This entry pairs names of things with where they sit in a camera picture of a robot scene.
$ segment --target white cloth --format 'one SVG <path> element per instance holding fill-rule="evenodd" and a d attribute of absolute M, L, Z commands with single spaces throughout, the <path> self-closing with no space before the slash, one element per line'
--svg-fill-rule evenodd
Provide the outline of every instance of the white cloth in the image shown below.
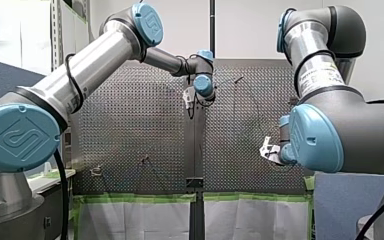
<path fill-rule="evenodd" d="M 206 240 L 308 240 L 308 202 L 239 199 L 205 203 Z"/>
<path fill-rule="evenodd" d="M 190 203 L 83 205 L 79 240 L 189 240 Z"/>

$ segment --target pegboard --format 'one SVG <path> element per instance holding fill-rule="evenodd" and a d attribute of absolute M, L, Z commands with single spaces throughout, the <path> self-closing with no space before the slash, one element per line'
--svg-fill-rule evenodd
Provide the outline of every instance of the pegboard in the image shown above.
<path fill-rule="evenodd" d="M 276 166 L 259 153 L 265 136 L 278 143 L 279 118 L 296 96 L 290 65 L 219 60 L 214 79 L 217 99 L 207 110 L 203 144 L 205 191 L 304 192 L 303 168 Z"/>
<path fill-rule="evenodd" d="M 184 192 L 183 81 L 126 63 L 85 101 L 73 121 L 75 194 Z"/>
<path fill-rule="evenodd" d="M 216 102 L 195 146 L 202 149 L 195 162 L 203 163 L 204 190 L 302 193 L 302 168 L 274 166 L 259 155 L 265 136 L 279 140 L 279 118 L 295 96 L 287 62 L 217 60 L 214 81 Z M 185 192 L 184 82 L 128 63 L 86 100 L 73 118 L 75 194 Z M 102 174 L 92 176 L 98 166 Z"/>

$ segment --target gray wall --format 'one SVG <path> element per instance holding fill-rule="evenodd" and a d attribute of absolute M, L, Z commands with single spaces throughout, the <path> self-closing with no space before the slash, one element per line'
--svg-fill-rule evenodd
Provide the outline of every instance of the gray wall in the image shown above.
<path fill-rule="evenodd" d="M 384 194 L 384 176 L 316 174 L 317 240 L 354 240 L 357 221 L 373 214 Z"/>

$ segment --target metal rod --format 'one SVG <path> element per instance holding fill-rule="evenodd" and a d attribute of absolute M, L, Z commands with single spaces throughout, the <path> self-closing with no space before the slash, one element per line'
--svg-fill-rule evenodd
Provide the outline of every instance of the metal rod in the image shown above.
<path fill-rule="evenodd" d="M 143 62 L 173 74 L 179 72 L 182 68 L 180 58 L 159 48 L 148 48 Z"/>
<path fill-rule="evenodd" d="M 132 44 L 120 31 L 108 31 L 70 60 L 70 71 L 86 99 L 132 55 Z M 68 115 L 78 104 L 77 92 L 70 83 L 65 66 L 60 66 L 31 88 L 59 114 Z"/>
<path fill-rule="evenodd" d="M 216 57 L 216 0 L 210 0 L 210 50 Z"/>

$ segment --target metal pole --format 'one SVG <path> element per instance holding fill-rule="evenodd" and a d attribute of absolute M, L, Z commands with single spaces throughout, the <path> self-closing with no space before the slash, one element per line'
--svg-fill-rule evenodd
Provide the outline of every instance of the metal pole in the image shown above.
<path fill-rule="evenodd" d="M 216 0 L 210 0 L 210 50 L 216 58 Z"/>

